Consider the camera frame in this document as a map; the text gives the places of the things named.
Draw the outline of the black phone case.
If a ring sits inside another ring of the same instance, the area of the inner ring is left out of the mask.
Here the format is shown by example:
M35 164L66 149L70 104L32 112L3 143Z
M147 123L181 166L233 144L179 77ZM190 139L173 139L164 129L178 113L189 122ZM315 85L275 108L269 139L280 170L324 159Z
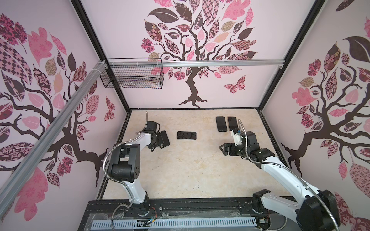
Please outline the black phone case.
M159 136L161 138L160 148L163 149L165 147L168 147L170 145L170 141L169 141L167 132L166 131L161 131L159 133Z

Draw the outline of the black phone case horizontal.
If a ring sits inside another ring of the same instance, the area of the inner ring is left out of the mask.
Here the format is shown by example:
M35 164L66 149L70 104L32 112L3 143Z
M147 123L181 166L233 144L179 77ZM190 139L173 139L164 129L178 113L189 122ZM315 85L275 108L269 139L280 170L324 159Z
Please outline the black phone case horizontal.
M177 139L179 140L196 140L197 133L190 132L190 131L178 131L177 132Z

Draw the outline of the purple smartphone black screen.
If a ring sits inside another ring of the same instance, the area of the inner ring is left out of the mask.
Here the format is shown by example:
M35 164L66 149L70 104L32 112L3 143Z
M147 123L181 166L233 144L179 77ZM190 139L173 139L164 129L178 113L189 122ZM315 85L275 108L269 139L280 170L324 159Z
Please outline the purple smartphone black screen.
M228 120L228 127L229 127L229 130L230 130L230 131L235 130L235 129L234 129L234 124L233 124L233 117L234 117L234 116L229 116L229 117L227 118L227 120Z

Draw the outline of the black phone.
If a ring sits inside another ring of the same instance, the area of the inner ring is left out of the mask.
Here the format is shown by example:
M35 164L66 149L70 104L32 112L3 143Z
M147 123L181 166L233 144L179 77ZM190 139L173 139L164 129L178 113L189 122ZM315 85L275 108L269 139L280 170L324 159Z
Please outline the black phone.
M228 128L226 125L226 120L224 116L217 116L216 117L216 126L218 132L227 132Z

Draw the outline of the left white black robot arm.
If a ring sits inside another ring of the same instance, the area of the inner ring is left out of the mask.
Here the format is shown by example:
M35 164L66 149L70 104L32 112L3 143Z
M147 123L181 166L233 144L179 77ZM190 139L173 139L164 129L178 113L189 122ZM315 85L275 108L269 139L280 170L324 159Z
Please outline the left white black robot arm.
M133 205L145 205L147 200L147 192L139 180L141 151L146 147L154 151L170 145L166 131L160 129L159 123L147 121L134 139L114 145L103 160L105 176L123 186Z

